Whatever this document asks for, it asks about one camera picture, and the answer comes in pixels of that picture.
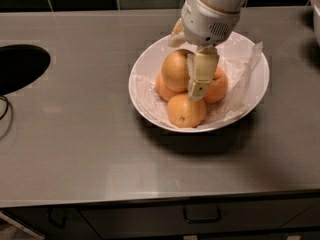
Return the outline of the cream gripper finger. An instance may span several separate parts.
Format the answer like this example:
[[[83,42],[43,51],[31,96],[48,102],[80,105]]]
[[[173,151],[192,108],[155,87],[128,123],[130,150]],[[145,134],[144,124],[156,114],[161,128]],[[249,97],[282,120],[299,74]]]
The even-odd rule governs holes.
[[[187,56],[188,96],[191,101],[199,101],[206,95],[218,63],[219,54],[214,46],[198,47],[194,54]]]
[[[186,42],[184,30],[182,26],[182,19],[179,18],[168,38],[168,45],[177,48]]]

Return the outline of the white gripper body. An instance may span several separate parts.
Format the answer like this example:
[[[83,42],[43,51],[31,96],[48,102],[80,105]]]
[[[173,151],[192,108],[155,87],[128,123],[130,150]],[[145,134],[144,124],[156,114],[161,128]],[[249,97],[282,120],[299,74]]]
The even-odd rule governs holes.
[[[185,0],[181,12],[185,39],[217,46],[228,39],[240,18],[240,0]]]

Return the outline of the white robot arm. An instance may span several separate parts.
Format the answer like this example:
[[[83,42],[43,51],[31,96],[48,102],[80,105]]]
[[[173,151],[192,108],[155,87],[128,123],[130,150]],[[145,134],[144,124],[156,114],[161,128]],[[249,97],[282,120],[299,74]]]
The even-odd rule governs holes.
[[[188,58],[188,96],[191,101],[205,97],[219,62],[216,46],[225,42],[240,19],[247,0],[185,0],[181,16],[168,39],[170,47],[184,43],[197,50]]]

